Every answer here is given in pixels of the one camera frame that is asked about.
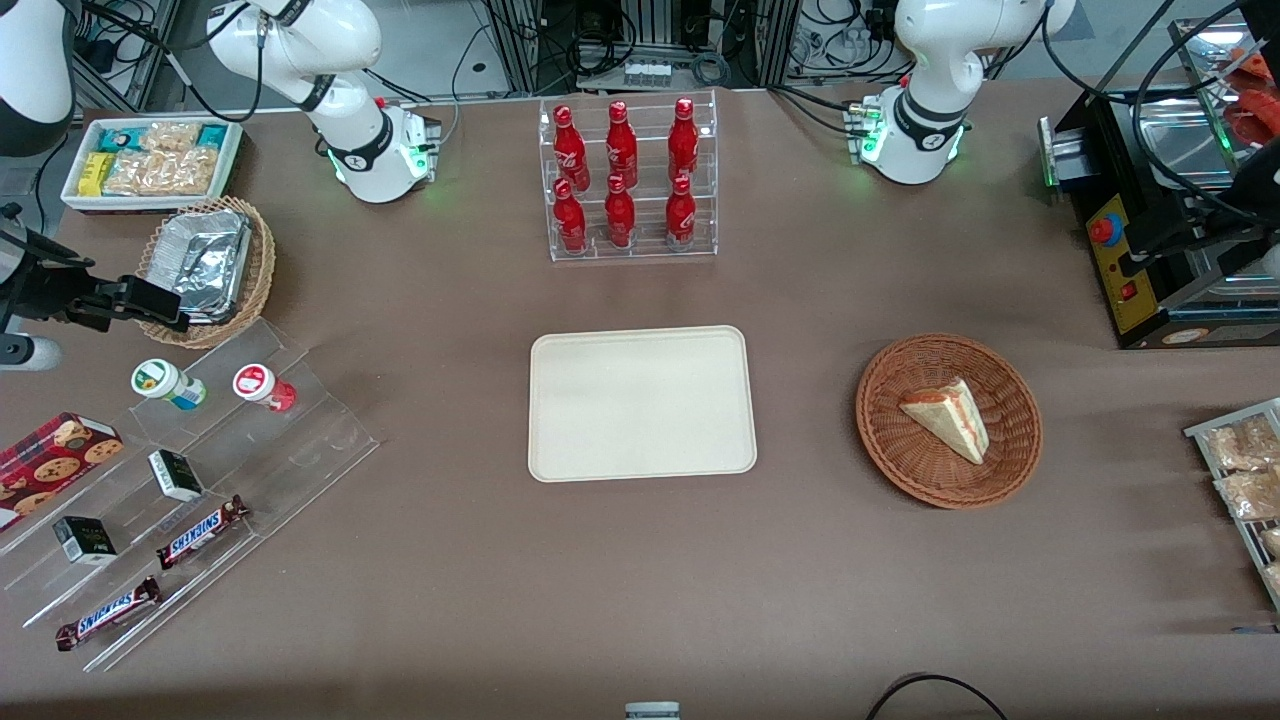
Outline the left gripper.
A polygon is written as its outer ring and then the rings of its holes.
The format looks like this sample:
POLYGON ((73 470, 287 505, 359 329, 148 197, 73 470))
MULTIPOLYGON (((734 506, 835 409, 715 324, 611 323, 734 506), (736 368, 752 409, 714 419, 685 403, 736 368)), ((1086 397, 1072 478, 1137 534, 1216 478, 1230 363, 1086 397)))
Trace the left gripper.
MULTIPOLYGON (((1228 211, 1210 201, 1184 192, 1183 204, 1192 217, 1192 225, 1125 227, 1126 250, 1116 260, 1116 273, 1137 278, 1142 272, 1155 277, 1152 283, 1189 283, 1193 270, 1187 252, 1219 245, 1256 243, 1268 247, 1268 228, 1228 211)), ((1239 211, 1268 217, 1268 181, 1235 179, 1219 197, 1239 211)))

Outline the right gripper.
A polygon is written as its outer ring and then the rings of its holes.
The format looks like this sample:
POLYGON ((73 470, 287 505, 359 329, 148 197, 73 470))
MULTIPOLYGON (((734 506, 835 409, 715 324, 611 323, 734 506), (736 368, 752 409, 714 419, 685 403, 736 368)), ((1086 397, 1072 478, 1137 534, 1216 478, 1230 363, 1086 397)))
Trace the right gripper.
POLYGON ((177 333, 189 329, 180 296, 137 275, 125 278, 125 305, 101 291, 104 281, 90 273, 93 260, 24 261, 8 274, 8 314, 31 322, 59 322, 106 332, 114 320, 159 325, 177 333))

